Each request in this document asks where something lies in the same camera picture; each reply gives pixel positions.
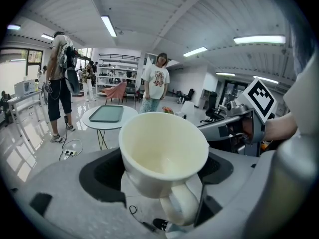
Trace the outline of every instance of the sneaker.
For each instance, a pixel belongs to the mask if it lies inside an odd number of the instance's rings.
[[[159,230],[166,231],[166,227],[168,225],[168,221],[162,219],[154,219],[153,225]]]
[[[75,130],[75,128],[73,127],[73,125],[66,125],[66,129],[67,130],[70,130],[70,131],[74,131]]]
[[[52,136],[50,139],[50,142],[59,142],[62,139],[62,137],[60,136],[60,134],[57,134],[56,136]]]

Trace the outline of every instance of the white cup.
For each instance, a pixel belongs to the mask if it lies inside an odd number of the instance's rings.
[[[127,175],[140,194],[159,198],[172,223],[192,224],[198,201],[185,182],[208,159],[202,132],[175,115],[144,113],[122,127],[119,143]],[[173,207],[170,194],[177,199],[181,212]]]

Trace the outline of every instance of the tray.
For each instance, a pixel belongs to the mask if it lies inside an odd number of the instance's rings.
[[[90,117],[91,122],[119,122],[122,119],[123,106],[105,105],[99,107]]]

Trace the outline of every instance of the ceiling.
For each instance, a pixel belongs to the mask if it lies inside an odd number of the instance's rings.
[[[109,15],[112,38],[100,16]],[[29,0],[7,40],[48,45],[40,37],[65,31],[78,47],[166,52],[183,66],[208,63],[216,72],[264,76],[291,86],[296,77],[290,26],[271,0]],[[287,43],[235,45],[236,36],[284,34]],[[184,58],[187,51],[208,51]]]

